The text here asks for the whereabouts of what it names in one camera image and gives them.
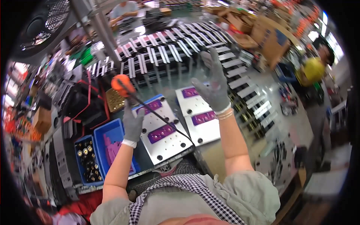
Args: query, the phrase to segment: blue plastic bin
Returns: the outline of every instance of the blue plastic bin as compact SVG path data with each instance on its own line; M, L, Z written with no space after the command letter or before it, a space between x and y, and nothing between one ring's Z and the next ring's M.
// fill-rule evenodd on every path
M106 159L106 146L104 141L104 134L106 133L106 136L110 138L111 143L114 143L116 141L122 142L124 139L124 129L122 126L122 122L120 119L115 119L111 122L108 122L107 124L102 125L101 127L98 127L94 130L94 139L96 143L96 149L98 151L99 155L99 161L101 164L101 169L103 174L106 176L110 169L110 165ZM129 173L129 176L136 173L136 171L139 171L139 166L136 163L134 157L132 157L131 166L133 169L133 172Z
M94 150L94 154L95 154L95 162L96 164L98 164L99 166L99 172L100 172L100 175L101 177L103 178L102 181L98 181L98 182L91 182L91 183L87 183L86 182L86 179L84 177L84 172L85 172L85 168L81 165L80 163L80 157L77 156L77 150L74 146L74 149L75 149L75 155L76 155L76 161L77 161L77 166L79 168L79 171L80 171L80 176L81 176L81 180L82 180L82 183L84 184L84 186L100 186L100 185L103 185L104 184L104 179L105 179L105 174L103 173L102 169L101 169L101 164L99 163L100 162L100 158L99 158L99 154L97 152L97 148L96 148L96 141L94 140L93 136L92 135L87 135L87 136L84 136L82 138L80 138L79 140L77 140L75 143L79 143L79 142L82 142L86 139L91 139L91 141L93 142L93 150Z
M278 63L276 65L275 68L275 72L279 78L280 82L289 82L289 83L293 83L293 82L297 82L297 78L294 74L293 69L291 68L291 66L285 64L285 63Z

